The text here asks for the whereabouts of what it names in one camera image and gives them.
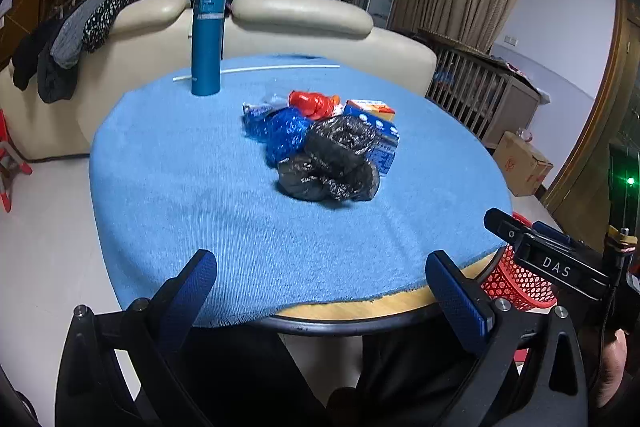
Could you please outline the person's right hand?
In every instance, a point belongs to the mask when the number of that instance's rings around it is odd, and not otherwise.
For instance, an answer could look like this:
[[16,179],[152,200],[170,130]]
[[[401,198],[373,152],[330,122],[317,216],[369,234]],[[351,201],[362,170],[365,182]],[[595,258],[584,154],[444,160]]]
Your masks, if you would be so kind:
[[596,393],[597,407],[605,407],[613,399],[623,381],[626,360],[626,332],[617,329],[614,338],[602,348]]

